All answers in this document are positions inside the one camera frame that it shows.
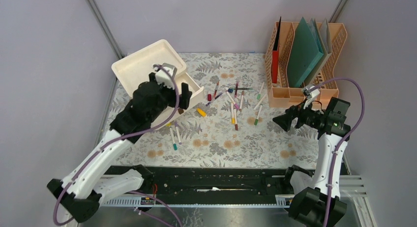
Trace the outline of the yellow ink bottle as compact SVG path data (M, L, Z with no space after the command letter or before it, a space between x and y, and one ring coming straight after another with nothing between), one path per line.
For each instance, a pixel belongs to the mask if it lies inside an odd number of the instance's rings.
M203 116L203 117L205 117L207 114L206 114L206 112L204 112L202 109L200 109L200 108L197 108L196 109L197 110L197 112L201 115L201 116Z

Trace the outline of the cream drawer unit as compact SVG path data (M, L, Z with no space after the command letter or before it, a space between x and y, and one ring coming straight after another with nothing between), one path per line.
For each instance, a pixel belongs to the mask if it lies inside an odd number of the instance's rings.
M154 71L153 65L162 65L164 63L172 65L177 69L174 80L179 91L181 91L181 84L185 83L188 84L189 91L192 92L188 109L185 109L182 114L176 112L170 119L170 121L173 121L185 115L186 112L204 100L204 87L199 86L188 74L185 61L167 40L158 40L116 61L112 64L112 70L129 95L129 99L131 99L133 92L138 88L139 84L149 80L149 74Z

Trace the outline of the red file folder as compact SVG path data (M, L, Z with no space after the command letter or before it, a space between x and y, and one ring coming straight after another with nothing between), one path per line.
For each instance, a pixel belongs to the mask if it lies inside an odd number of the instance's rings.
M281 17L279 21L276 23L276 34L274 38L274 45L272 48L271 82L273 85L276 85L278 81L280 26L281 26Z

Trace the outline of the teal file folder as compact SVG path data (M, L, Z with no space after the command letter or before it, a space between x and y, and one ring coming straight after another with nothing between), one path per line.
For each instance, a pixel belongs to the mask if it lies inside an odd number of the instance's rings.
M287 78L289 87L300 87L312 68L312 61L318 54L316 41L309 28L309 22L304 18L298 23L287 66Z

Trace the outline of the beige file folder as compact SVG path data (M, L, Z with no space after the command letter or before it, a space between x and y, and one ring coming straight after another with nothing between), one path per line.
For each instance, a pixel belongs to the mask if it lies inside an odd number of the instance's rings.
M324 19L320 26L317 24L316 19L311 19L308 25L316 41L318 54L315 55L315 58L312 61L314 67L304 80L305 85L313 84L319 72L332 54L330 28L327 19Z

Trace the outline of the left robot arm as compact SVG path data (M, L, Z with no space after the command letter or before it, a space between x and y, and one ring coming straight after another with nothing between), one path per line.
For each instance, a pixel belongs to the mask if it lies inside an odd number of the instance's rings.
M125 108L111 122L102 141L84 161L65 178L52 179L47 184L56 198L55 225L63 225L58 219L59 207L70 214L70 220L82 223L113 198L136 190L140 193L150 191L152 179L138 168L106 181L101 181L101 177L143 134L172 121L178 109L187 110L199 89L188 74L172 77L161 71L150 73L149 80L138 85Z

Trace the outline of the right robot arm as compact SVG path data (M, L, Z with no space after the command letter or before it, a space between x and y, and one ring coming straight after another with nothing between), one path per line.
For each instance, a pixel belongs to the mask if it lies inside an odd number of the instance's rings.
M340 200L339 177L351 130L345 124L349 106L349 102L333 97L322 112L303 101L273 118L286 132L290 131L294 119L297 120L295 128L306 125L318 131L315 171L292 165L282 180L284 191L295 193L288 208L289 217L307 227L332 227L347 211L347 204Z

